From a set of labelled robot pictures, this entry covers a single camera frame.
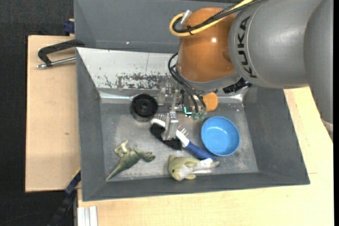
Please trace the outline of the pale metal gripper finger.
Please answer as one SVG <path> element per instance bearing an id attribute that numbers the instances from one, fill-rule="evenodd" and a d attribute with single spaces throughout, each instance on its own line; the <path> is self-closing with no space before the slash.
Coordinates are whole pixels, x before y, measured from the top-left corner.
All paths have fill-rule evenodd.
<path id="1" fill-rule="evenodd" d="M 179 121 L 177 119 L 176 113 L 171 113 L 171 138 L 176 137 L 176 130 L 178 127 Z"/>
<path id="2" fill-rule="evenodd" d="M 170 135 L 170 123 L 171 123 L 171 116 L 169 113 L 166 113 L 165 117 L 164 117 L 164 128 L 165 131 L 162 133 L 162 139 L 163 140 L 170 140 L 171 139 L 171 135 Z"/>

